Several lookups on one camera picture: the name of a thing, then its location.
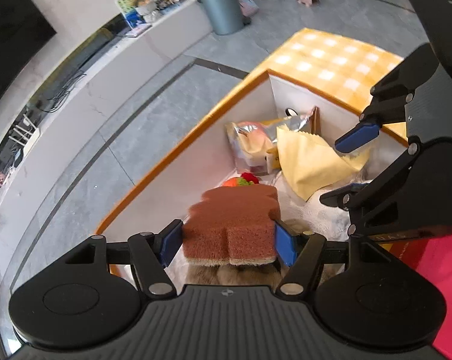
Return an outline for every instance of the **brown sponge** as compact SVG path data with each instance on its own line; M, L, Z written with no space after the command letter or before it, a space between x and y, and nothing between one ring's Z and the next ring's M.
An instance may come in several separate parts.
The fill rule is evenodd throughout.
M204 266L260 265L276 259L275 223L281 213L275 187L218 187L189 208L184 256Z

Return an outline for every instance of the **floor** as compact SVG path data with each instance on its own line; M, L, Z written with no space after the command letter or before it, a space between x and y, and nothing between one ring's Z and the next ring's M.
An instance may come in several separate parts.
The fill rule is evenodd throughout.
M10 294L88 237L113 205L187 132L287 38L303 27L363 40L401 56L427 41L407 0L255 0L242 31L210 34L135 93L71 162L36 213L0 287L0 331L18 348L7 313ZM206 61L235 69L215 70Z

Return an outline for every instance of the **blue gripper pad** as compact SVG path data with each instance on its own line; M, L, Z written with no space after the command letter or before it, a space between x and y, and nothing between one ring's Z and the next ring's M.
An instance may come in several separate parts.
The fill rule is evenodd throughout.
M169 266L183 244L182 228L183 222L175 219L156 236L161 239L159 262L163 268Z
M360 122L356 127L336 140L335 148L341 153L350 153L376 138L380 129L381 127L377 124Z
M290 235L276 222L275 245L279 257L287 266L292 266L297 259L296 242L294 235Z

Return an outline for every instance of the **checkered tablecloth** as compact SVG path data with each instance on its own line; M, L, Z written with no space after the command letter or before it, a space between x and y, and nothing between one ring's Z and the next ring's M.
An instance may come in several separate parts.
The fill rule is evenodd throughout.
M225 100L267 70L325 93L360 114L371 102L371 86L402 60L359 40L304 28L256 67ZM406 138L404 123L386 128Z

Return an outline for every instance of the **metal screw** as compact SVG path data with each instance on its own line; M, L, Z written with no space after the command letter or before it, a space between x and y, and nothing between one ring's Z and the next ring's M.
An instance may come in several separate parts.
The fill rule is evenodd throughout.
M356 231L356 225L350 225L350 226L347 228L347 234L348 234L349 236L352 235L352 234L354 234L355 231Z
M407 148L407 152L409 155L415 155L417 152L417 143L412 143L409 145L409 147Z
M281 286L280 290L285 295L299 295L304 288L298 283L286 283Z
M153 295L166 295L169 294L173 288L168 283L154 283L149 286L148 290Z

